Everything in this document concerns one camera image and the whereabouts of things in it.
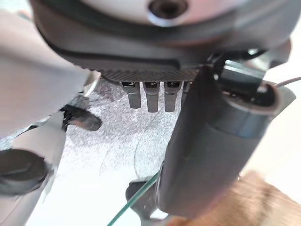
black cylindrical part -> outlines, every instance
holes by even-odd
[[[235,181],[277,112],[277,90],[253,98],[223,92],[203,67],[186,97],[157,184],[158,207],[194,218]]]

black pad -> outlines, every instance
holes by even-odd
[[[0,194],[22,195],[38,189],[47,173],[44,158],[32,152],[0,151]]]

black cable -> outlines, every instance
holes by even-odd
[[[286,86],[287,84],[290,84],[292,82],[299,81],[299,80],[301,80],[301,77],[297,77],[297,78],[294,78],[294,79],[289,79],[289,80],[283,81],[281,83],[276,84],[275,86],[279,88],[279,87]]]

black plastic housing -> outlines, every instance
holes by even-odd
[[[79,0],[31,0],[35,23],[65,59],[113,81],[191,81],[212,53],[286,42],[299,0],[251,0],[217,18],[162,28],[121,21]]]

wire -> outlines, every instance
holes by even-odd
[[[297,78],[294,78],[294,79],[289,79],[289,80],[283,81],[281,83],[276,84],[275,86],[279,88],[279,87],[286,86],[286,85],[288,85],[292,82],[299,81],[299,80],[301,80],[301,77],[297,77]]]
[[[114,225],[114,223],[122,216],[122,214],[130,208],[154,183],[156,183],[159,178],[159,173],[156,173],[148,182],[146,182],[130,200],[126,203],[126,205],[116,214],[116,216],[109,222],[108,226]]]

